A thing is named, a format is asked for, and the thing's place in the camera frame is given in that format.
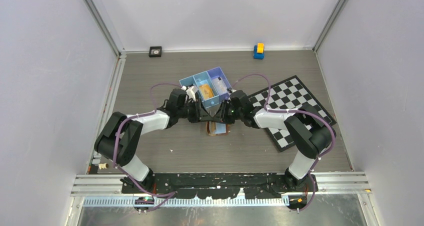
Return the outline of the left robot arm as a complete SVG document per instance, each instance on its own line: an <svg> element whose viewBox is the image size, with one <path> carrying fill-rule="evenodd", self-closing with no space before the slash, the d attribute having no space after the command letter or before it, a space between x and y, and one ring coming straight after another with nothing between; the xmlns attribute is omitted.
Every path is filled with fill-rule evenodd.
<svg viewBox="0 0 424 226"><path fill-rule="evenodd" d="M139 140L147 133L169 129L180 119L190 123L212 121L200 100L199 92L189 92L185 87L171 91L161 107L151 112L127 115L114 112L97 137L93 149L123 170L125 183L141 193L153 191L153 170L136 155Z"/></svg>

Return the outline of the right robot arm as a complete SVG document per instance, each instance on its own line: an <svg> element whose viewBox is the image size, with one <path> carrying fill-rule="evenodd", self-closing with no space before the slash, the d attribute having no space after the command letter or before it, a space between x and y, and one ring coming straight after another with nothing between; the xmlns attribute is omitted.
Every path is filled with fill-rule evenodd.
<svg viewBox="0 0 424 226"><path fill-rule="evenodd" d="M336 143L333 127L309 103L294 109L255 106L242 90L233 91L212 116L213 121L233 124L240 120L254 129L287 130L297 147L293 162L282 180L286 189L299 191L313 181L312 170Z"/></svg>

